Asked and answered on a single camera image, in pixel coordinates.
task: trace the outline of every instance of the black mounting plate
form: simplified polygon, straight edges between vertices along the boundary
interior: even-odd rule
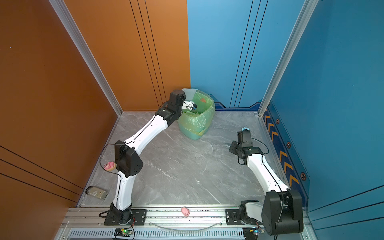
[[[244,224],[241,221],[240,209],[226,209],[225,217],[227,220],[227,225],[256,225],[256,220],[250,224]]]
[[[135,226],[143,226],[145,219],[147,217],[147,210],[146,209],[131,209],[132,216],[135,217]],[[133,219],[129,220],[129,223],[127,223],[127,226],[130,226],[130,224],[133,225]],[[115,217],[111,213],[111,211],[108,211],[107,217],[104,221],[105,226],[116,226],[119,225],[118,222],[115,220]]]

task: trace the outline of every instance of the trash can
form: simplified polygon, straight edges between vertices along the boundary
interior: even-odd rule
[[[206,93],[197,89],[184,88],[186,101],[193,101],[196,110],[184,109],[179,117],[179,128],[182,133],[193,140],[199,139],[211,125],[215,114],[214,100]]]

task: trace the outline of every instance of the orange chevron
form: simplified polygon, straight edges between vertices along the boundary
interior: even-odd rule
[[[274,125],[272,123],[268,123],[268,132],[270,132],[271,126],[274,127]]]
[[[287,174],[287,167],[293,170],[292,165],[288,164],[287,162],[284,162],[284,172]]]
[[[297,184],[300,184],[300,183],[299,183],[299,180],[297,180],[294,176],[289,175],[289,186],[292,187],[292,180],[294,180],[295,182],[297,182]]]
[[[266,119],[267,119],[267,118],[270,119],[271,117],[270,117],[270,116],[265,116],[265,125],[266,125]]]
[[[272,131],[272,142],[273,142],[273,136],[274,136],[274,135],[279,136],[279,135],[277,134],[277,132]]]
[[[281,162],[281,156],[282,156],[282,155],[284,155],[284,156],[288,157],[288,156],[287,156],[287,154],[286,154],[285,152],[283,152],[283,151],[280,151],[280,162]]]

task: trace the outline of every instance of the trash bin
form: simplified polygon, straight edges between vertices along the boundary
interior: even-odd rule
[[[179,128],[182,133],[193,140],[199,139],[211,125],[215,114],[214,100],[206,93],[197,89],[183,89],[186,101],[193,101],[196,110],[184,109],[179,117]]]

